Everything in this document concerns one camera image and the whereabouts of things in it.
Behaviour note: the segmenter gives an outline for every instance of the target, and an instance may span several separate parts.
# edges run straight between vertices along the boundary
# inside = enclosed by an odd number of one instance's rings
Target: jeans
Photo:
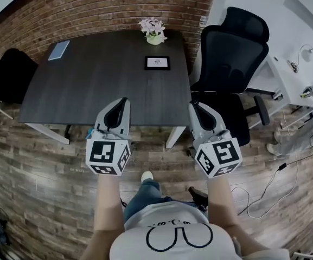
[[[139,187],[137,194],[134,196],[134,198],[132,198],[132,200],[124,210],[124,222],[127,222],[127,220],[131,218],[135,213],[139,212],[150,204],[176,201],[170,197],[162,198],[161,196],[162,194],[160,191],[159,183],[152,179],[145,179]],[[181,201],[181,203],[185,203],[197,208],[194,202]]]

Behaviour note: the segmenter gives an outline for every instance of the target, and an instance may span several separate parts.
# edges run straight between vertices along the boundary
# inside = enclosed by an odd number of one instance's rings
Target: black chair
[[[21,104],[38,64],[18,49],[8,49],[0,59],[0,101]]]
[[[216,110],[240,146],[249,143],[246,116],[259,113],[263,125],[270,123],[261,97],[256,106],[244,110],[239,98],[269,52],[266,22],[251,12],[229,7],[221,26],[205,27],[201,35],[202,69],[191,87],[193,101]]]

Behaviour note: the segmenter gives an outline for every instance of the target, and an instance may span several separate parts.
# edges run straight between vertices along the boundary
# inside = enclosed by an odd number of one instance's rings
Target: brick wall
[[[102,31],[138,29],[155,16],[180,30],[191,68],[213,0],[16,0],[0,14],[0,58],[8,48],[39,61],[48,46]]]

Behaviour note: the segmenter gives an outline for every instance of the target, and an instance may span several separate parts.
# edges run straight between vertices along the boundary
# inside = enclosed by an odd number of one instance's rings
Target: potted plant
[[[167,39],[163,34],[165,27],[163,26],[164,24],[162,21],[152,17],[142,20],[139,24],[141,31],[145,32],[145,38],[148,43],[159,45]]]

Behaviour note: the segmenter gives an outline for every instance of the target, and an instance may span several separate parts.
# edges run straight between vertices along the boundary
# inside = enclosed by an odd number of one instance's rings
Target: flower pot
[[[147,36],[146,41],[150,44],[154,45],[159,45],[161,42],[163,42],[163,37],[161,34],[158,34],[157,36]]]

